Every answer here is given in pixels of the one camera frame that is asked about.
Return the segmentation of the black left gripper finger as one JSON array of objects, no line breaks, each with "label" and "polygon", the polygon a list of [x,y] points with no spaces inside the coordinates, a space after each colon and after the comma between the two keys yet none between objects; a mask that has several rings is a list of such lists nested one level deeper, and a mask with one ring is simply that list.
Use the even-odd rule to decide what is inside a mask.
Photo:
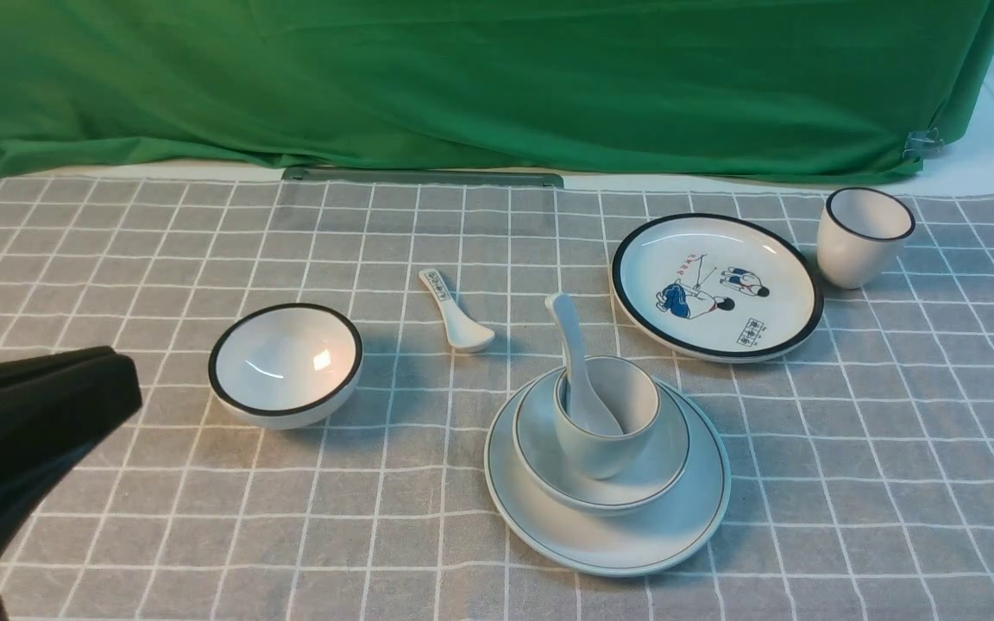
[{"label": "black left gripper finger", "polygon": [[114,359],[115,356],[119,356],[119,354],[110,346],[99,346],[60,351],[60,353],[47,354],[47,356],[0,361],[0,388],[21,384],[21,382],[74,368],[83,365],[83,363]]},{"label": "black left gripper finger", "polygon": [[0,559],[42,500],[141,407],[126,354],[0,388]]}]

